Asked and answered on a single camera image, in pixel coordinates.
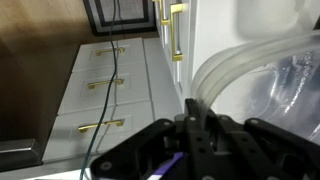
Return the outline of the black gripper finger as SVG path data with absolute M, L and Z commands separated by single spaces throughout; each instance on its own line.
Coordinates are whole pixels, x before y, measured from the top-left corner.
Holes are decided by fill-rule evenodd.
M 185 114 L 195 118 L 202 130 L 205 129 L 207 112 L 208 110 L 197 100 L 192 98 L 185 100 Z

